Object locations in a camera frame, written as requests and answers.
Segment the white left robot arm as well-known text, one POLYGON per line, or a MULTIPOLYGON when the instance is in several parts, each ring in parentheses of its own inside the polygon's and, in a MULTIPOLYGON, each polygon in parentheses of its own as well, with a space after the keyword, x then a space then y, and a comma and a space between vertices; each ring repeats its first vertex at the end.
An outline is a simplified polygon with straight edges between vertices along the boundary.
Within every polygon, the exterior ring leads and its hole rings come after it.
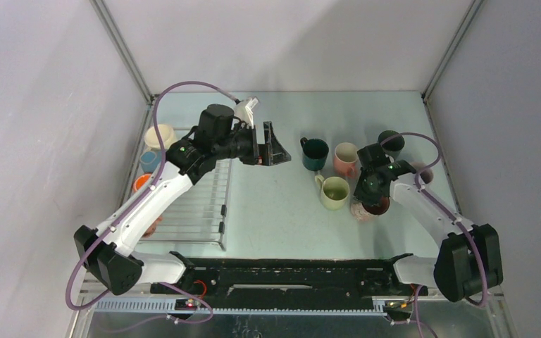
POLYGON ((146 254, 135 247, 146 230, 218 161, 237 158, 245 165, 272 166, 291 156, 275 137, 270 121, 263 122, 264 142, 256 128, 237 117, 234 109, 211 104, 197 125, 170 145, 157 172, 112 216, 91 229, 80 226, 73 235, 81 266, 116 296, 136 284, 166 282, 177 293, 193 288, 194 273, 176 253, 146 254))

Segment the dark grey mug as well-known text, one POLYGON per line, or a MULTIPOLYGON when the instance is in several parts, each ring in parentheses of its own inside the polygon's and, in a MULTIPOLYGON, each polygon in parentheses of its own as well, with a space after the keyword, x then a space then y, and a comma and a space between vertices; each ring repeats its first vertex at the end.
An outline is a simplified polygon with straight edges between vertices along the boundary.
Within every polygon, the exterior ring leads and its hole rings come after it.
POLYGON ((385 130, 378 135, 377 142, 381 145, 383 151, 393 161, 397 160, 405 146, 403 136, 394 130, 385 130))

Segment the light green mug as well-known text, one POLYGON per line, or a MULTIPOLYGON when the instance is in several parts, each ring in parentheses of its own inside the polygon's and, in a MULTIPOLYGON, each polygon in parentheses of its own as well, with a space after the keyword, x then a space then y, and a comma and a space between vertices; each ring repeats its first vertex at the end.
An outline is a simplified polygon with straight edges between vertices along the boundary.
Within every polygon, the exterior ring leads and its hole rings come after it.
POLYGON ((345 179, 316 175, 314 180, 319 188, 320 202, 326 209, 336 211, 344 207, 350 194, 349 183, 345 179))

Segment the orange mug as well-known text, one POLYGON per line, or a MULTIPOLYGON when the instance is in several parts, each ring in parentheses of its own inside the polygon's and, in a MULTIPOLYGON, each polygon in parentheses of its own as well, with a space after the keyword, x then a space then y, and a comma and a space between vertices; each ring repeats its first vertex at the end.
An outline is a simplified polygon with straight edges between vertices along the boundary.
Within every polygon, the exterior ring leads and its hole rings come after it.
POLYGON ((151 178, 151 173, 145 173, 143 175, 140 175, 138 178, 134 180, 132 183, 132 191, 138 192, 151 178))

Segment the pink patterned mug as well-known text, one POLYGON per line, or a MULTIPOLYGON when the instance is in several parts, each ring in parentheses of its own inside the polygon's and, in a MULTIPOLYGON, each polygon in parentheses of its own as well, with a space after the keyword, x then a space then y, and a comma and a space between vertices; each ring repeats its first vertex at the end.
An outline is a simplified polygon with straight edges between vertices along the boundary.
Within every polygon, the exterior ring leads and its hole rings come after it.
POLYGON ((390 207, 390 200, 387 197, 382 197, 378 205, 366 205, 360 201, 353 200, 350 203, 350 213, 358 222, 370 222, 376 217, 385 214, 390 207))

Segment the salmon pink pitcher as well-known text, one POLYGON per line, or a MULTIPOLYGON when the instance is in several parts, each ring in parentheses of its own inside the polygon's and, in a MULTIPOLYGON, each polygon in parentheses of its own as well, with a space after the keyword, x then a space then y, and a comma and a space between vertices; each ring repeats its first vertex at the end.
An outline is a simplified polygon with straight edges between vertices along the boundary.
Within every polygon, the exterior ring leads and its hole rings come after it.
POLYGON ((142 235, 142 238, 148 238, 152 236, 155 233, 158 225, 160 224, 162 220, 163 220, 162 216, 159 216, 157 219, 155 219, 155 221, 144 232, 144 234, 142 235))

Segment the light blue mug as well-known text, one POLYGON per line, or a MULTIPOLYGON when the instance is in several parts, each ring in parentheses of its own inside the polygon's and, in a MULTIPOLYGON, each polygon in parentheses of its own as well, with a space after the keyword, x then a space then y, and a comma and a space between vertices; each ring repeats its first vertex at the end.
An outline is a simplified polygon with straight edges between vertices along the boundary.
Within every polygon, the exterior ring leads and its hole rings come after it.
POLYGON ((162 152, 159 149, 145 151, 139 157, 139 165, 143 173, 155 173, 162 161, 162 152))

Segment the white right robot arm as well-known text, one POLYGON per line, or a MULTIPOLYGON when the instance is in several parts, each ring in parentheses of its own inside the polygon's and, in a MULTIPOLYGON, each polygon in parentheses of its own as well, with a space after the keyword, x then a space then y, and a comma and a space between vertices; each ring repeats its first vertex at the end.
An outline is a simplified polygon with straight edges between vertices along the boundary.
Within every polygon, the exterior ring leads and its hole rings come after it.
POLYGON ((393 260, 381 276, 384 290, 402 293, 410 284, 436 288, 449 301, 469 299, 504 280, 499 235, 489 224, 476 225, 435 196, 421 170, 392 161, 378 143, 358 150, 361 171, 354 198, 363 206, 389 199, 404 207, 437 245, 435 258, 407 254, 393 260))

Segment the lilac mug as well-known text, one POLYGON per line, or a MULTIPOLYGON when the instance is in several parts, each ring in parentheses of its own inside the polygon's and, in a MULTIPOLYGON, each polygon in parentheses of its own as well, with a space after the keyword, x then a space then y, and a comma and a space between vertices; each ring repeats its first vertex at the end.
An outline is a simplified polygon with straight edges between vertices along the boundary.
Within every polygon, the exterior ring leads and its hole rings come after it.
POLYGON ((434 179, 433 170, 427 168, 427 164, 421 161, 410 162, 411 166, 415 168, 416 174, 419 174, 419 178, 415 178, 414 182, 419 184, 430 184, 434 179))

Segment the pink mug white inside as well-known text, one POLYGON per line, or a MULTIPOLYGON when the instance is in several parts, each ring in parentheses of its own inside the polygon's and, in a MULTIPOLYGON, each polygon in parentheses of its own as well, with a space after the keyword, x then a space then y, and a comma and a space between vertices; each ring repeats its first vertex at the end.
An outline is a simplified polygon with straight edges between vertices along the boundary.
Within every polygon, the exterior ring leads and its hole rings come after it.
POLYGON ((349 142, 342 142, 335 147, 332 164, 338 175, 347 178, 357 176, 356 164, 359 159, 357 151, 357 146, 349 142))

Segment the dark teal mug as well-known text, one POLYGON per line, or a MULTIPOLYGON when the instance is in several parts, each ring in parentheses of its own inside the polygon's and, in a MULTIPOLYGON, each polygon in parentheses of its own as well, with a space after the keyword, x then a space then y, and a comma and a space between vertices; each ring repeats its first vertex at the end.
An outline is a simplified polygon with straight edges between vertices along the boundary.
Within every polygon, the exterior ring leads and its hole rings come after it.
POLYGON ((330 151, 327 143, 322 139, 308 139, 306 137, 302 137, 299 142, 302 148, 304 167, 310 171, 322 170, 330 151))

